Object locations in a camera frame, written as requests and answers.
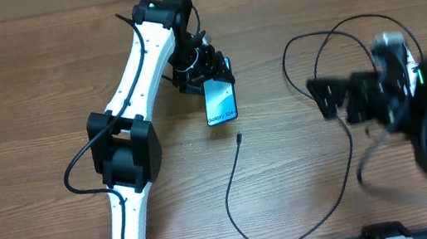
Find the Samsung Galaxy smartphone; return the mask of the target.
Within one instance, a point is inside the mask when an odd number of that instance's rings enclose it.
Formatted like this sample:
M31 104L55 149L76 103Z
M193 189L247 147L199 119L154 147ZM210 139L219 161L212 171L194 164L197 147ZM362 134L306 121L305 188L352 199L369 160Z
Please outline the Samsung Galaxy smartphone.
M217 126L237 119L234 85L224 81L204 82L207 125Z

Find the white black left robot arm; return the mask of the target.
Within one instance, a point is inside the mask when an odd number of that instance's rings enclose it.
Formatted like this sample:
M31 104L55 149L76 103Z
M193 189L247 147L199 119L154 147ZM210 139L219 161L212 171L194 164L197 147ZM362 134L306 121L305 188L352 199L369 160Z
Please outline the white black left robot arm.
M205 97L209 126L238 115L230 60L207 32L187 30L193 8L192 0L141 0L133 7L132 49L119 87L87 120L95 171L109 193L112 239L147 239L148 195L163 154L153 109L167 66L180 92Z

